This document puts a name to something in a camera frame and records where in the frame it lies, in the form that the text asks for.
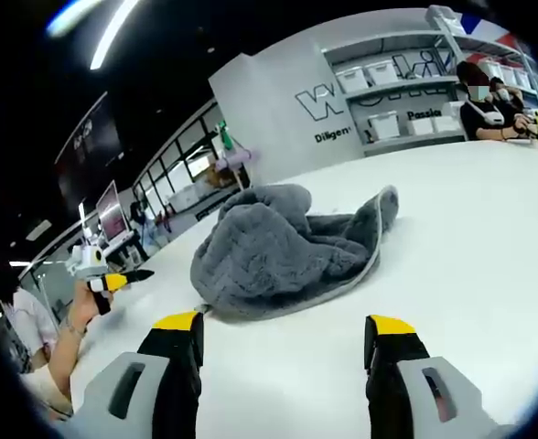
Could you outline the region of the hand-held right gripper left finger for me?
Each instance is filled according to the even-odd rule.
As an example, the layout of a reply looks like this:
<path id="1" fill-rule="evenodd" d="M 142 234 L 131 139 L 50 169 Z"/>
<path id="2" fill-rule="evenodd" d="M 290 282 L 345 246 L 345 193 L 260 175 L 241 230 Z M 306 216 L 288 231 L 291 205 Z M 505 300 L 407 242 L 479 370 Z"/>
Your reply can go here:
<path id="1" fill-rule="evenodd" d="M 67 438 L 194 438 L 204 322 L 199 311 L 156 322 L 136 352 L 97 374 L 65 422 Z"/>

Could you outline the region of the person's left hand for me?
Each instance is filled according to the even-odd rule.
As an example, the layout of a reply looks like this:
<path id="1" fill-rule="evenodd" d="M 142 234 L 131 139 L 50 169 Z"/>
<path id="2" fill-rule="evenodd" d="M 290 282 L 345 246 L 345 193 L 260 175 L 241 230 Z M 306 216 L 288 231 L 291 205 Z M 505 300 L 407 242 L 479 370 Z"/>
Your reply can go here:
<path id="1" fill-rule="evenodd" d="M 87 325 L 100 314 L 96 305 L 93 292 L 88 285 L 77 280 L 74 283 L 74 296 L 68 314 L 69 329 L 80 337 L 83 337 Z"/>

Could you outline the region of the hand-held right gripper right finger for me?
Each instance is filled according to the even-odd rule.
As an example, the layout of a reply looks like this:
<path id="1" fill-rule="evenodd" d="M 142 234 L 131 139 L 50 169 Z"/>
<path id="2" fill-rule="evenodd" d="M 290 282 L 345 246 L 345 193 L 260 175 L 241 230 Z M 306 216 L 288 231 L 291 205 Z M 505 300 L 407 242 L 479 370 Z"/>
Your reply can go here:
<path id="1" fill-rule="evenodd" d="M 364 368 L 372 438 L 506 438 L 515 431 L 494 421 L 479 388 L 430 356 L 400 319 L 366 317 Z"/>

